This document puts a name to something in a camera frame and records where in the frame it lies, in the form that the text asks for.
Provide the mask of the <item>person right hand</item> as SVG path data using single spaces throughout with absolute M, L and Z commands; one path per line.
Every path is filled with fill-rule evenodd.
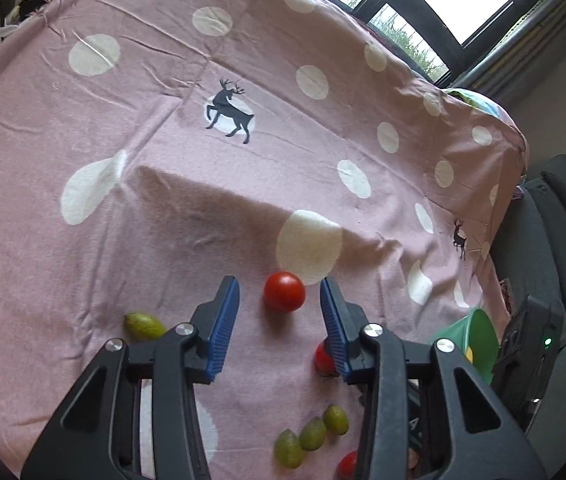
M 409 448 L 409 454 L 408 454 L 408 468 L 409 470 L 413 470 L 416 468 L 416 466 L 418 465 L 418 462 L 420 461 L 420 456 L 418 455 L 418 453 L 413 450 L 412 448 Z

